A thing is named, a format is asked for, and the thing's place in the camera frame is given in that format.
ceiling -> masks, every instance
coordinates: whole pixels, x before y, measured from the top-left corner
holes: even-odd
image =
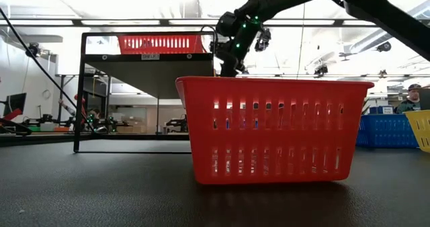
[[[83,19],[192,19],[217,18],[225,11],[240,7],[247,0],[0,0],[1,8],[10,18],[83,18]],[[430,0],[389,0],[404,11]],[[276,15],[280,19],[339,19],[351,18],[330,0],[314,0]],[[199,30],[200,28],[20,28],[23,35],[78,36],[82,32],[97,31],[151,31]],[[377,74],[385,69],[388,74],[430,73],[430,64],[401,42],[390,39],[392,50],[376,52],[369,49],[343,60],[340,52],[345,46],[361,40],[370,40],[378,28],[271,28],[270,47],[260,53],[251,51],[245,64],[250,73],[313,74],[316,62],[325,58],[329,74]],[[55,52],[57,43],[44,43]],[[392,80],[391,85],[401,85],[405,79]]]

cap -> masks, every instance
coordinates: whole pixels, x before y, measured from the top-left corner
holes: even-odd
[[[420,89],[420,88],[421,88],[421,85],[414,83],[409,86],[408,91],[411,91],[412,89]]]

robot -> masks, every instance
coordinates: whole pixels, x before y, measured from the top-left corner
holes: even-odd
[[[277,13],[312,0],[248,0],[234,13],[226,12],[216,25],[216,32],[230,38],[225,43],[214,42],[213,53],[224,63],[221,64],[221,77],[235,77],[245,72],[243,60],[255,36],[260,33],[255,45],[262,51],[269,45],[270,33],[263,22]],[[389,34],[430,61],[430,29],[407,13],[393,6],[387,0],[332,0],[346,12],[375,23]]]

table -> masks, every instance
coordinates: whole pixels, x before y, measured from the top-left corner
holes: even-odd
[[[190,154],[0,148],[0,226],[430,226],[430,154],[356,150],[334,183],[201,186]],[[82,150],[189,151],[187,141],[82,142]]]

blue basket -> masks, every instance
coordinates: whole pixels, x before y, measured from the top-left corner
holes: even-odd
[[[414,132],[405,115],[362,116],[357,146],[370,148],[416,148]]]

